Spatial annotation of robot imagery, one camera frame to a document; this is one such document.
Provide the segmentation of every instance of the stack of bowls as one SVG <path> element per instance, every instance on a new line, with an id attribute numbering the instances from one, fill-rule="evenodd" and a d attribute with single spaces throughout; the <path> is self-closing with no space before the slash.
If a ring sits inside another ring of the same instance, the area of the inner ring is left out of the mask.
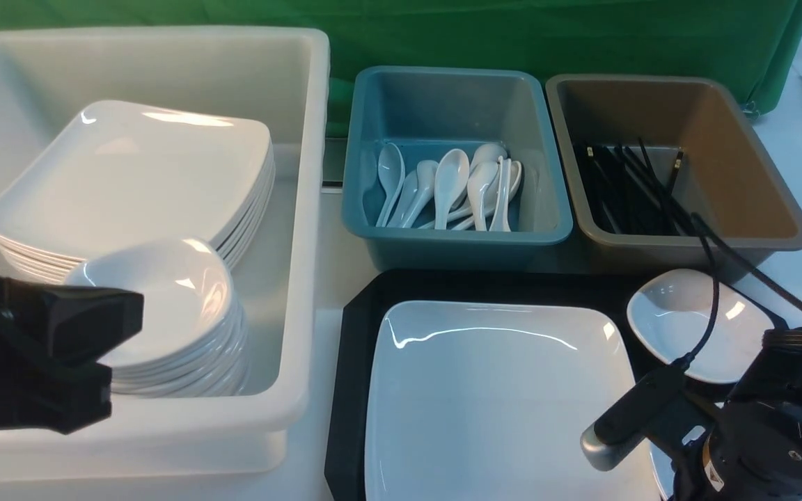
<path id="1" fill-rule="evenodd" d="M 136 397 L 241 394 L 249 323 L 219 254 L 195 238 L 148 242 L 86 261 L 67 285 L 144 295 L 143 328 L 99 362 L 111 390 Z"/>

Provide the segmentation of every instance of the white bowl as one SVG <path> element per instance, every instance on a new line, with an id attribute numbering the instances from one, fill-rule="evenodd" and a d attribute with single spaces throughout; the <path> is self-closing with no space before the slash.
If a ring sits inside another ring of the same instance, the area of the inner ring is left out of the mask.
<path id="1" fill-rule="evenodd" d="M 197 238 L 118 250 L 79 265 L 64 283 L 144 295 L 141 332 L 100 360 L 114 370 L 151 365 L 199 343 L 225 319 L 235 294 L 225 263 Z"/>
<path id="2" fill-rule="evenodd" d="M 661 362 L 685 355 L 707 329 L 713 299 L 710 276 L 675 269 L 643 285 L 627 304 L 636 337 Z M 763 348 L 773 322 L 754 303 L 720 283 L 713 333 L 686 372 L 705 383 L 735 383 Z"/>
<path id="3" fill-rule="evenodd" d="M 216 385 L 223 377 L 229 374 L 243 358 L 247 358 L 249 350 L 247 349 L 248 336 L 242 335 L 236 343 L 229 346 L 229 351 L 226 352 L 226 360 L 224 363 L 213 367 L 213 369 L 200 377 L 197 381 L 181 387 L 177 390 L 170 391 L 163 395 L 165 397 L 197 397 L 203 395 L 207 390 Z"/>
<path id="4" fill-rule="evenodd" d="M 211 346 L 207 351 L 201 350 L 201 355 L 197 359 L 180 367 L 168 368 L 168 370 L 155 374 L 144 374 L 140 377 L 114 381 L 111 389 L 114 393 L 123 394 L 166 395 L 194 383 L 221 365 L 231 365 L 231 359 L 237 346 L 246 342 L 241 336 L 241 318 L 238 315 L 232 317 L 230 328 L 225 333 L 217 333 L 219 343 Z"/>
<path id="5" fill-rule="evenodd" d="M 229 395 L 236 395 L 248 370 L 249 364 L 244 364 L 242 360 L 238 361 L 227 374 L 222 376 L 222 379 L 216 381 L 215 384 L 206 391 L 203 391 L 203 393 L 200 393 L 200 396 L 227 397 Z"/>

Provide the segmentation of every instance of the black cable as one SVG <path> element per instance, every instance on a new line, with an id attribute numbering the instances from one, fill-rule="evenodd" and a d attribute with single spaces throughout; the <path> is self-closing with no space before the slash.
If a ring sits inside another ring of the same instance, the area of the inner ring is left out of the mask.
<path id="1" fill-rule="evenodd" d="M 693 219 L 693 222 L 703 222 L 701 221 L 701 216 L 696 213 L 691 214 L 691 219 Z M 701 352 L 701 349 L 704 349 L 704 345 L 706 345 L 707 340 L 710 339 L 710 334 L 714 332 L 714 326 L 716 325 L 716 314 L 720 310 L 720 279 L 716 272 L 716 260 L 714 259 L 714 254 L 712 251 L 710 251 L 710 245 L 707 243 L 707 235 L 705 235 L 703 229 L 699 229 L 698 238 L 701 241 L 701 248 L 704 249 L 704 254 L 707 256 L 707 263 L 710 265 L 710 279 L 713 282 L 714 297 L 710 305 L 710 317 L 707 318 L 707 327 L 704 329 L 704 334 L 701 335 L 701 339 L 694 346 L 694 348 L 691 349 L 691 351 L 682 356 L 682 358 L 674 361 L 675 364 L 682 365 L 684 369 L 689 368 L 689 365 L 691 362 L 693 362 L 695 356 L 698 356 L 698 354 Z"/>
<path id="2" fill-rule="evenodd" d="M 745 260 L 741 254 L 736 253 L 732 247 L 726 244 L 723 239 L 717 237 L 715 232 L 707 226 L 707 223 L 704 222 L 704 219 L 701 218 L 698 214 L 693 213 L 693 222 L 695 229 L 699 232 L 699 234 L 707 235 L 716 244 L 717 247 L 720 248 L 728 257 L 731 257 L 742 269 L 748 270 L 751 275 L 757 277 L 763 285 L 769 287 L 771 291 L 775 292 L 777 295 L 788 301 L 790 304 L 794 306 L 794 308 L 798 308 L 802 312 L 802 301 L 797 299 L 792 293 L 786 291 L 782 286 L 778 285 L 778 283 L 774 282 L 773 279 L 766 276 L 765 273 L 758 270 L 757 267 L 754 267 L 748 260 Z"/>

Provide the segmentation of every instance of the white plastic bin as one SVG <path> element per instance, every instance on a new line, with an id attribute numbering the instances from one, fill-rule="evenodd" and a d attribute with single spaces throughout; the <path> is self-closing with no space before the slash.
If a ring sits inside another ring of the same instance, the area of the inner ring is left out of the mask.
<path id="1" fill-rule="evenodd" d="M 0 33 L 0 191 L 87 104 L 143 102 L 255 118 L 277 181 L 233 271 L 254 332 L 249 396 L 126 399 L 69 436 L 0 431 L 0 482 L 264 472 L 308 402 L 329 42 L 312 29 L 249 26 Z M 0 256 L 0 273 L 17 276 Z"/>

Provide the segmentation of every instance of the white ceramic spoon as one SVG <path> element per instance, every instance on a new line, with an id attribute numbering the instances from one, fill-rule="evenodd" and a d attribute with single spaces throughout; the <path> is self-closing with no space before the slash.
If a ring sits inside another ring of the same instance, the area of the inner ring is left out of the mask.
<path id="1" fill-rule="evenodd" d="M 395 202 L 401 194 L 401 185 L 404 184 L 404 158 L 401 150 L 394 143 L 388 143 L 379 152 L 379 162 L 376 165 L 379 173 L 379 183 L 386 192 L 386 202 L 382 204 L 376 226 L 385 226 L 388 216 L 391 215 Z"/>
<path id="2" fill-rule="evenodd" d="M 472 177 L 474 168 L 478 167 L 478 164 L 486 161 L 494 161 L 497 157 L 506 158 L 506 148 L 500 146 L 499 143 L 484 143 L 484 145 L 478 146 L 478 149 L 472 153 L 472 160 L 469 163 L 470 167 L 473 169 L 472 172 L 469 173 L 470 177 Z M 459 194 L 459 197 L 454 201 L 454 205 L 451 206 L 451 213 L 450 216 L 448 216 L 448 221 L 465 218 L 465 216 L 472 213 L 471 210 L 462 212 L 462 210 L 466 209 L 466 205 L 464 205 L 465 200 L 467 200 L 467 196 L 464 191 Z"/>
<path id="3" fill-rule="evenodd" d="M 510 159 L 497 159 L 500 163 L 500 184 L 497 185 L 497 206 L 494 208 L 494 218 L 491 219 L 491 227 L 487 231 L 508 232 L 510 231 L 509 205 L 510 187 L 512 186 L 512 161 Z"/>
<path id="4" fill-rule="evenodd" d="M 420 212 L 423 212 L 423 208 L 426 207 L 429 200 L 432 200 L 432 194 L 435 193 L 437 169 L 439 169 L 439 162 L 436 161 L 421 161 L 416 165 L 416 197 L 401 218 L 401 228 L 410 228 L 414 225 L 417 216 L 420 216 Z"/>
<path id="5" fill-rule="evenodd" d="M 515 197 L 515 193 L 519 190 L 519 183 L 521 183 L 521 162 L 519 161 L 512 161 L 512 189 L 510 189 L 510 200 Z M 485 191 L 485 219 L 488 216 L 493 215 L 494 209 L 496 209 L 497 204 L 497 187 L 500 184 L 500 177 L 494 177 L 493 183 L 491 183 L 490 187 L 487 188 Z M 451 212 L 448 216 L 448 221 L 455 221 L 459 218 L 465 218 L 459 224 L 454 226 L 451 229 L 454 230 L 467 230 L 472 228 L 472 225 L 475 224 L 475 218 L 472 216 L 472 206 L 470 203 L 464 204 L 459 209 L 456 209 L 454 212 Z M 430 230 L 435 228 L 435 221 L 430 221 L 425 223 L 424 225 L 419 226 L 420 230 Z"/>
<path id="6" fill-rule="evenodd" d="M 494 183 L 497 178 L 497 171 L 500 164 L 495 161 L 484 161 L 475 166 L 469 183 L 466 184 L 466 193 L 469 197 L 469 204 L 472 209 L 472 216 L 475 218 L 475 229 L 477 231 L 487 231 L 485 222 L 485 191 Z"/>
<path id="7" fill-rule="evenodd" d="M 420 184 L 417 181 L 416 171 L 411 171 L 407 177 L 404 178 L 404 186 L 401 187 L 401 196 L 398 197 L 398 205 L 395 206 L 395 212 L 388 220 L 386 225 L 388 228 L 400 228 L 401 221 L 404 220 L 404 214 L 410 212 L 411 204 L 414 203 L 416 192 L 419 191 Z"/>
<path id="8" fill-rule="evenodd" d="M 435 229 L 448 229 L 451 206 L 466 190 L 469 180 L 469 157 L 460 149 L 446 153 L 435 173 Z"/>
<path id="9" fill-rule="evenodd" d="M 512 176 L 512 188 L 510 188 L 510 200 L 515 198 L 516 193 L 519 192 L 519 185 L 521 185 L 521 177 L 522 177 L 522 169 L 521 169 L 521 162 L 512 161 L 512 169 L 510 169 L 510 175 Z M 497 204 L 497 188 L 500 183 L 500 177 L 494 178 L 494 183 L 487 188 L 487 192 L 485 193 L 485 219 L 488 216 L 494 215 L 494 209 L 496 209 Z M 472 225 L 475 224 L 475 217 L 469 216 L 464 220 L 460 221 L 459 224 L 451 228 L 452 230 L 468 230 L 472 228 Z"/>

